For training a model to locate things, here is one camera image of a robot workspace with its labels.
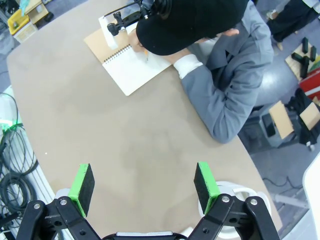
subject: hand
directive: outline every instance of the hand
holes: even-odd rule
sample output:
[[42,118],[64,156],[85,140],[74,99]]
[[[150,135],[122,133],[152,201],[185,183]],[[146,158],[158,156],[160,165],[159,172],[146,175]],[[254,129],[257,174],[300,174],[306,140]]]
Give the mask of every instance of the hand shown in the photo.
[[178,51],[174,54],[168,55],[168,56],[162,56],[165,60],[167,60],[169,63],[171,64],[175,64],[176,61],[178,61],[179,59],[183,58],[184,56],[190,55],[191,52],[185,48],[182,49],[181,51]]
[[139,38],[137,37],[137,32],[135,29],[132,32],[130,32],[128,37],[129,37],[129,44],[131,45],[133,51],[137,53],[145,51],[145,48],[142,46],[142,44],[139,41]]

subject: gray blazer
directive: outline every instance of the gray blazer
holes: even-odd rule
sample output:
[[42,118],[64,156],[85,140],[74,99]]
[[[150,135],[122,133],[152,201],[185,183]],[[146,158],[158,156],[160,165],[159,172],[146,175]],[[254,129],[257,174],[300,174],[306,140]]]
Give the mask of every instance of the gray blazer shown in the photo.
[[[152,0],[145,0],[149,7]],[[222,35],[204,59],[199,46],[190,51],[204,63],[181,80],[185,93],[211,136],[221,143],[240,131],[256,103],[264,70],[274,52],[271,34],[252,1],[236,27],[240,34]]]

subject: person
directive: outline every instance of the person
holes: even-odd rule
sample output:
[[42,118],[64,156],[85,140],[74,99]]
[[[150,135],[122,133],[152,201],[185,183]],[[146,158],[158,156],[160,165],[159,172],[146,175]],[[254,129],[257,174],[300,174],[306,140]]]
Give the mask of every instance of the person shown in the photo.
[[[248,119],[264,70],[273,60],[271,34],[251,0],[152,0],[169,9],[140,20],[129,34],[136,51],[163,56],[178,71],[211,136],[231,141]],[[133,5],[126,14],[139,10]]]
[[320,15],[320,0],[290,0],[275,19],[270,19],[267,25],[273,39],[282,51],[283,40],[302,29]]

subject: white shirt cuff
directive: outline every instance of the white shirt cuff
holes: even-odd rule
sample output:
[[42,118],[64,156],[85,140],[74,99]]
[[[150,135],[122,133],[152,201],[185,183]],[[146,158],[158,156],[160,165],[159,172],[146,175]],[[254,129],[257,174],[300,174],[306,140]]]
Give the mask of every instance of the white shirt cuff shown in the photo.
[[138,25],[138,22],[131,24],[125,28],[128,35],[137,28],[137,25]]
[[188,73],[202,65],[203,63],[197,59],[196,55],[189,54],[180,58],[173,66],[179,72],[180,79],[183,79]]

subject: spiral notebook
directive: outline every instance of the spiral notebook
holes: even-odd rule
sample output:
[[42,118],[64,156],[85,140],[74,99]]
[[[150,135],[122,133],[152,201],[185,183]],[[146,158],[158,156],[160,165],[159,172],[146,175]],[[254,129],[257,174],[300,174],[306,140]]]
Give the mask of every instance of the spiral notebook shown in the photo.
[[153,79],[171,64],[163,58],[144,52],[134,52],[129,45],[128,35],[121,32],[115,37],[118,48],[111,49],[100,28],[84,39],[104,69],[115,83],[129,96]]

